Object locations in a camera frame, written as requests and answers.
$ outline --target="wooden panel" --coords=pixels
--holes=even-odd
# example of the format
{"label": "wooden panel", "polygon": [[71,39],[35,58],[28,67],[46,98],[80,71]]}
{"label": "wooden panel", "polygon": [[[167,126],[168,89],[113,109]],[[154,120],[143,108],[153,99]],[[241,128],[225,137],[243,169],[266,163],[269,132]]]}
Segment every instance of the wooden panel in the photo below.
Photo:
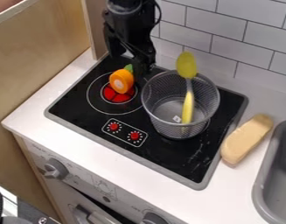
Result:
{"label": "wooden panel", "polygon": [[86,15],[87,30],[93,48],[93,55],[98,60],[108,51],[103,36],[104,20],[102,18],[106,0],[82,0],[82,4]]}
{"label": "wooden panel", "polygon": [[[39,0],[0,24],[0,122],[89,47],[80,0]],[[56,215],[12,135],[0,125],[0,186]]]}

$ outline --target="white countertop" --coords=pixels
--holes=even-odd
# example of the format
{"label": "white countertop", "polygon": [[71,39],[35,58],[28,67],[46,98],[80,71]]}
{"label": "white countertop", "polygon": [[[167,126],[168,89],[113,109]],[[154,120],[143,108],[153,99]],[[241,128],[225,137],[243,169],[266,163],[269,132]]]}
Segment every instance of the white countertop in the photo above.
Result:
{"label": "white countertop", "polygon": [[[220,161],[209,186],[203,191],[194,191],[47,119],[44,110],[95,62],[88,49],[5,118],[3,126],[98,173],[187,223],[266,223],[255,210],[251,190],[268,147],[270,134],[236,168],[229,168]],[[221,87],[248,97],[249,104],[241,123],[261,112],[273,116],[276,124],[286,120],[286,94],[242,80],[214,76],[209,78]]]}

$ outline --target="oven door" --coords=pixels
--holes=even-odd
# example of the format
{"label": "oven door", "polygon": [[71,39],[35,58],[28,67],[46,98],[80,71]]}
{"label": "oven door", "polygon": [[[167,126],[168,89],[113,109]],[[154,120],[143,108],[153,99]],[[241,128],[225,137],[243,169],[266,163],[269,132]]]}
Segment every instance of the oven door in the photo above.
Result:
{"label": "oven door", "polygon": [[44,178],[62,219],[68,224],[135,224],[57,179]]}

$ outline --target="wooden cabinet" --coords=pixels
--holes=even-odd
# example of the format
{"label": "wooden cabinet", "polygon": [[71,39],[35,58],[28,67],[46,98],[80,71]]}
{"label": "wooden cabinet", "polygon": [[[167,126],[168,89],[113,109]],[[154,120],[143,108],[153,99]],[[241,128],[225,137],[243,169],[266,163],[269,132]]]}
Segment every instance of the wooden cabinet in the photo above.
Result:
{"label": "wooden cabinet", "polygon": [[[0,15],[0,122],[89,48],[80,0],[21,3]],[[1,125],[0,186],[56,216],[24,154]]]}

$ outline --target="mesh strainer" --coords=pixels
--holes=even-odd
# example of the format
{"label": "mesh strainer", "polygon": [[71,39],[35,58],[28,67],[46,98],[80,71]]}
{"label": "mesh strainer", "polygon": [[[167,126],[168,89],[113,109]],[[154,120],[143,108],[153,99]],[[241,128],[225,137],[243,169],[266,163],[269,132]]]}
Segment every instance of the mesh strainer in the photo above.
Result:
{"label": "mesh strainer", "polygon": [[181,123],[182,107],[186,95],[185,79],[177,71],[159,73],[143,87],[142,103],[160,134],[173,138],[194,137],[205,127],[220,105],[220,93],[204,75],[192,80],[195,97],[191,123]]}

